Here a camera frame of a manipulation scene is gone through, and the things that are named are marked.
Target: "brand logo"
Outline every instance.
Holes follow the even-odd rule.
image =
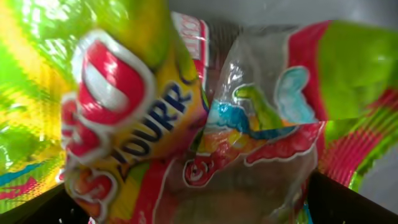
[[[73,70],[79,93],[62,100],[62,146],[82,164],[109,154],[110,137],[139,121],[155,94],[154,75],[139,58],[103,31],[86,38],[91,45],[73,61],[82,67]]]

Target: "red logo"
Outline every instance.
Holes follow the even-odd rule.
[[[155,92],[151,71],[107,33],[85,39],[82,62],[73,60],[82,65],[79,92],[62,100],[62,146],[82,164],[108,155],[111,137],[147,113]]]

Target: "red stripe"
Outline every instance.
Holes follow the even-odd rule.
[[[308,26],[293,34],[289,39],[289,67],[304,66],[310,72],[303,94],[320,121],[326,121],[327,114],[320,96],[318,79],[318,45],[331,21]]]
[[[156,203],[158,200],[160,200],[159,194],[162,193],[160,191],[164,185],[164,175],[167,175],[167,168],[171,165],[172,161],[152,162],[145,174],[144,179],[142,180],[141,189],[136,201],[136,208],[134,209],[131,223],[142,223],[140,220],[143,218],[146,219],[145,223],[154,222],[152,218],[155,212]]]

